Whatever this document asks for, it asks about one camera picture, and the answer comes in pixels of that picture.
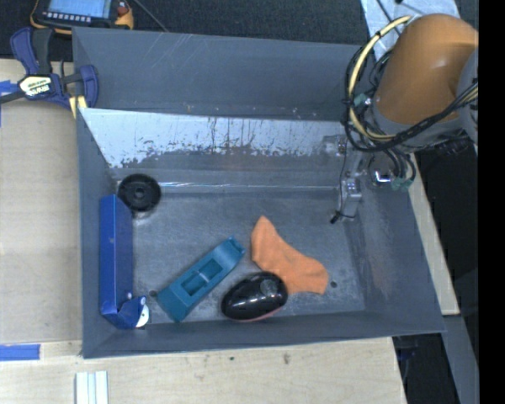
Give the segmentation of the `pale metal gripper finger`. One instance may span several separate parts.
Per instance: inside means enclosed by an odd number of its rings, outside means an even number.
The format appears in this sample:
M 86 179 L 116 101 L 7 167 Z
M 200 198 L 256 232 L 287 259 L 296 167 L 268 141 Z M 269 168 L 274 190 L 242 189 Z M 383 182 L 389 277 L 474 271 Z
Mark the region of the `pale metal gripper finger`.
M 362 199 L 362 189 L 357 178 L 345 178 L 341 187 L 340 212 L 343 219 L 353 219 Z
M 343 156 L 347 151 L 347 142 L 346 136 L 324 136 L 322 138 L 322 153 L 328 156 Z

